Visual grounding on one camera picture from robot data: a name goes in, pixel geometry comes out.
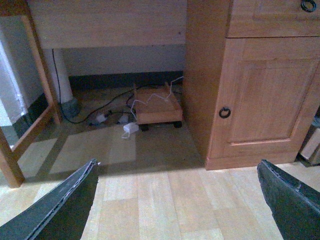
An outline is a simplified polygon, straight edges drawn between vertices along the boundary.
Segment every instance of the wooden frame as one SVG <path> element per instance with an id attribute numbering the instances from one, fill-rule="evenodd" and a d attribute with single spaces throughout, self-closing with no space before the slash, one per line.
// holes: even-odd
<path id="1" fill-rule="evenodd" d="M 170 94 L 170 86 L 166 82 L 162 88 L 137 90 L 136 85 L 134 85 L 134 97 L 136 100 L 146 103 L 152 94 L 166 97 Z M 182 108 L 173 93 L 168 98 L 168 101 L 164 101 L 155 96 L 150 100 L 148 105 L 137 102 L 135 104 L 135 110 L 138 125 L 178 122 L 183 119 Z"/>
<path id="2" fill-rule="evenodd" d="M 9 186 L 11 188 L 18 188 L 25 180 L 18 165 L 19 158 L 24 154 L 37 135 L 46 127 L 52 117 L 56 124 L 61 123 L 62 117 L 60 115 L 55 89 L 51 81 L 51 76 L 44 59 L 27 1 L 1 1 L 0 9 L 0 17 L 21 16 L 44 90 L 45 98 L 48 102 L 48 107 L 23 134 L 12 150 L 0 128 L 0 169 L 7 179 Z"/>

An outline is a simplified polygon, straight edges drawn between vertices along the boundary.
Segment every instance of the cabinet panel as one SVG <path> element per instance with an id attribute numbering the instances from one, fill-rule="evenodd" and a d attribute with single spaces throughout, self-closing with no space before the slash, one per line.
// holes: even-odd
<path id="1" fill-rule="evenodd" d="M 317 9 L 305 12 L 301 0 L 234 0 L 228 38 L 320 36 Z"/>
<path id="2" fill-rule="evenodd" d="M 319 40 L 227 40 L 209 159 L 299 151 L 320 103 Z M 222 107 L 230 117 L 219 117 Z"/>

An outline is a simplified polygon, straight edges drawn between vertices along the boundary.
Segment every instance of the wooden chair leg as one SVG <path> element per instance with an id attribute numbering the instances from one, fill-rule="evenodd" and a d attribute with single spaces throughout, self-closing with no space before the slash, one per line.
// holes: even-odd
<path id="1" fill-rule="evenodd" d="M 9 183 L 10 188 L 21 186 L 25 177 L 18 165 L 18 159 L 13 157 L 7 139 L 0 128 L 0 169 Z"/>
<path id="2" fill-rule="evenodd" d="M 0 169 L 12 189 L 19 188 L 25 180 L 17 162 L 1 162 Z"/>

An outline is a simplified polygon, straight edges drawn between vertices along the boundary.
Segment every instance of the wall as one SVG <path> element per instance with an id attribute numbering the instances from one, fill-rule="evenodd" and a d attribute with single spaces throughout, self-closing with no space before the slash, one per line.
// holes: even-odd
<path id="1" fill-rule="evenodd" d="M 0 126 L 10 126 L 10 125 L 11 125 L 10 118 L 7 114 L 5 106 L 3 105 L 0 99 Z"/>
<path id="2" fill-rule="evenodd" d="M 182 71 L 185 45 L 63 49 L 69 76 Z"/>
<path id="3" fill-rule="evenodd" d="M 44 91 L 23 22 L 19 16 L 0 18 L 1 42 L 28 108 Z"/>

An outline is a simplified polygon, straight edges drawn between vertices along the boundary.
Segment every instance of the drawer handle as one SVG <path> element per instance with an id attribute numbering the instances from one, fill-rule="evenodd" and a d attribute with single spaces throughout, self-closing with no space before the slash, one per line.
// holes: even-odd
<path id="1" fill-rule="evenodd" d="M 303 11 L 305 11 L 307 13 L 312 13 L 317 9 L 317 4 L 315 3 L 314 0 L 302 0 L 301 8 L 302 8 Z"/>
<path id="2" fill-rule="evenodd" d="M 228 118 L 230 116 L 230 114 L 231 114 L 231 110 L 228 107 L 225 107 L 225 106 L 223 108 L 221 108 L 220 111 L 219 111 L 219 116 L 222 119 Z"/>

